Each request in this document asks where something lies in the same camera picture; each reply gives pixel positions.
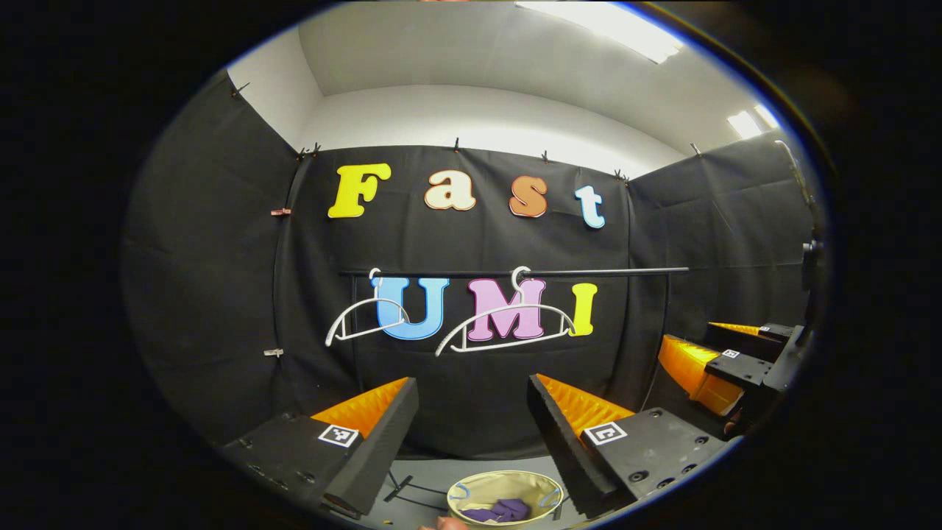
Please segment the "long ceiling light panel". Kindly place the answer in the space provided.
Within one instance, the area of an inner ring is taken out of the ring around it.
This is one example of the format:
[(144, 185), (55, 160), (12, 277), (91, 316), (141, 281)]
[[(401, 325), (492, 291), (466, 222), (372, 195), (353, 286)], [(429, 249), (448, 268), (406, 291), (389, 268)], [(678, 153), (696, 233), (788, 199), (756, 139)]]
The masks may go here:
[(652, 63), (666, 63), (684, 47), (682, 40), (635, 11), (613, 2), (520, 2), (515, 7), (536, 11), (614, 40)]

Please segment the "white plastic hanger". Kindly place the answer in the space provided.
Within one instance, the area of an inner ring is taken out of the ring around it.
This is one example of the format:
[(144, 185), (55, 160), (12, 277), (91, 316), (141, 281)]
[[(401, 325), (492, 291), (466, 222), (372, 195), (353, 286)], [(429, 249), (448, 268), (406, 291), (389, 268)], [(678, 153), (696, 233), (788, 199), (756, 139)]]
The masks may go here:
[[(403, 304), (396, 302), (389, 298), (380, 297), (380, 287), (383, 285), (383, 276), (381, 276), (381, 269), (374, 267), (367, 272), (366, 277), (369, 280), (378, 279), (376, 285), (373, 286), (373, 295), (370, 298), (363, 299), (360, 301), (354, 301), (353, 304), (348, 305), (341, 313), (338, 315), (329, 330), (327, 330), (327, 336), (325, 337), (325, 346), (330, 347), (334, 342), (344, 342), (344, 340), (359, 339), (361, 336), (368, 336), (381, 331), (386, 331), (387, 329), (394, 328), (395, 326), (402, 325), (403, 323), (411, 323), (409, 313)], [(347, 331), (347, 323), (353, 323), (353, 316), (358, 308), (365, 305), (374, 305), (377, 309), (379, 308), (394, 308), (397, 310), (397, 319), (396, 321), (391, 321), (386, 323), (386, 325), (379, 325), (376, 328), (368, 328), (363, 331), (357, 331), (350, 333)]]
[[(460, 325), (452, 328), (451, 332), (448, 332), (447, 335), (439, 343), (437, 349), (434, 352), (435, 358), (440, 358), (445, 351), (445, 348), (450, 348), (451, 351), (457, 353), (473, 353), (481, 351), (498, 351), (505, 350), (515, 346), (523, 345), (535, 345), (535, 343), (545, 342), (545, 340), (560, 339), (563, 336), (569, 336), (569, 332), (576, 331), (576, 324), (573, 319), (565, 311), (557, 308), (552, 305), (545, 304), (528, 304), (527, 298), (525, 298), (525, 289), (522, 287), (521, 277), (525, 272), (531, 272), (531, 269), (525, 266), (517, 267), (511, 271), (511, 285), (514, 287), (514, 291), (520, 295), (520, 300), (517, 304), (508, 304), (505, 306), (497, 306), (497, 308), (491, 308), (484, 311), (476, 311), (473, 316), (461, 322)], [(514, 334), (511, 336), (514, 337), (514, 340), (511, 342), (502, 342), (500, 344), (491, 344), (491, 345), (479, 345), (479, 346), (469, 346), (469, 329), (473, 328), (475, 322), (478, 319), (491, 317), (497, 314), (510, 312), (521, 312), (525, 309), (534, 309), (534, 310), (545, 310), (551, 313), (554, 313), (561, 318), (559, 321), (559, 331), (555, 334), (549, 335), (539, 335), (539, 336), (528, 336), (528, 338), (516, 338)]]

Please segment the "purple corduroy jacket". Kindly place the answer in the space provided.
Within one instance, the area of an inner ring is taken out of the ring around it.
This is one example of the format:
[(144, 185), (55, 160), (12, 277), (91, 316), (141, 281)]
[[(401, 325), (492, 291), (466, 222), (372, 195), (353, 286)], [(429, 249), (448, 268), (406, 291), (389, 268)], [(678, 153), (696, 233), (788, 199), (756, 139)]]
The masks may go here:
[(531, 507), (521, 498), (507, 498), (488, 509), (462, 509), (460, 514), (478, 523), (518, 523), (531, 517)]

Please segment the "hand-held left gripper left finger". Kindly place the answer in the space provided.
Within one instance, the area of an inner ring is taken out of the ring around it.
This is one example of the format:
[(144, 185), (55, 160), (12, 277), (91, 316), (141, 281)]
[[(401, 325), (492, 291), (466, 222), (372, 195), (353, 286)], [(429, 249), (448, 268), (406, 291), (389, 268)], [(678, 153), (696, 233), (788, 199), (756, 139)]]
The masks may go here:
[(314, 415), (286, 412), (223, 444), (256, 483), (309, 511), (370, 513), (419, 407), (403, 377)]

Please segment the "black clothes rack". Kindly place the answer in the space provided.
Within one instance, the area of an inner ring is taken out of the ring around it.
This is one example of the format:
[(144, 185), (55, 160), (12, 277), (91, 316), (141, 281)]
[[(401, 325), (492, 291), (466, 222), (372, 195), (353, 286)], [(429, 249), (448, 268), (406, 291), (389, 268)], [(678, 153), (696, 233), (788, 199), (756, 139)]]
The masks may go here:
[[(665, 278), (665, 295), (664, 295), (664, 309), (668, 310), (670, 305), (670, 276), (672, 275), (683, 275), (687, 274), (690, 269), (687, 267), (667, 267), (667, 268), (635, 268), (635, 269), (534, 269), (531, 272), (525, 272), (525, 274), (520, 278), (521, 281), (525, 279), (532, 278), (632, 278), (633, 276), (662, 276)], [(353, 279), (353, 285), (356, 285), (358, 278), (366, 278), (368, 271), (365, 269), (344, 269), (340, 272), (341, 276), (350, 276)], [(381, 276), (384, 278), (435, 278), (435, 279), (447, 279), (447, 280), (457, 280), (457, 279), (476, 279), (481, 276), (481, 278), (509, 278), (511, 279), (511, 271), (382, 271)], [(378, 279), (370, 280), (371, 285), (376, 285), (379, 282)], [(575, 315), (569, 314), (570, 317), (576, 324), (576, 331), (578, 331), (578, 323), (574, 320)], [(572, 338), (576, 335), (575, 332), (569, 332), (569, 336), (563, 336), (563, 339)], [(481, 340), (477, 345), (490, 345)]]

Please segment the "yellow round laundry hamper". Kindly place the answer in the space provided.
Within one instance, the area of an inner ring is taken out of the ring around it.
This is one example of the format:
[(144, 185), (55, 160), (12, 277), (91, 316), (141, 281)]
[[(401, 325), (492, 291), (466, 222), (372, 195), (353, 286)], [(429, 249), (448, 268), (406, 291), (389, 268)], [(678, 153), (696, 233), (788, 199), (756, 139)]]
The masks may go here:
[[(518, 523), (478, 523), (460, 514), (462, 509), (488, 509), (499, 499), (521, 498), (531, 507), (528, 520)], [(545, 474), (497, 470), (473, 474), (445, 493), (448, 516), (463, 520), (469, 530), (519, 530), (551, 515), (566, 499), (562, 485)]]

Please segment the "row of black clips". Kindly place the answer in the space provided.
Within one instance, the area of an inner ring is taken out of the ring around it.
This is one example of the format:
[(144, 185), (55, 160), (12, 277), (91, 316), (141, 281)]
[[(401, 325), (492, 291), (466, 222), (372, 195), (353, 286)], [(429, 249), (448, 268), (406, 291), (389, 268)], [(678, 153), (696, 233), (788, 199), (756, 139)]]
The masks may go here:
[(296, 150), (437, 146), (548, 157), (633, 179), (685, 155), (595, 112), (545, 98), (462, 86), (370, 88), (319, 97), (242, 82), (241, 95)]

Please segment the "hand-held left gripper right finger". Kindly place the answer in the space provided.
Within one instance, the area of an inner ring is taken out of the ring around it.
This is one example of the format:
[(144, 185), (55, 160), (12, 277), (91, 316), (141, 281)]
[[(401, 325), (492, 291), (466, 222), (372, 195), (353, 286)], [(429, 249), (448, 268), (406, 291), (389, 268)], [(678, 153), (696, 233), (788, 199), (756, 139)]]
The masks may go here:
[(633, 414), (544, 375), (528, 408), (578, 513), (595, 519), (660, 498), (739, 446), (663, 407)]

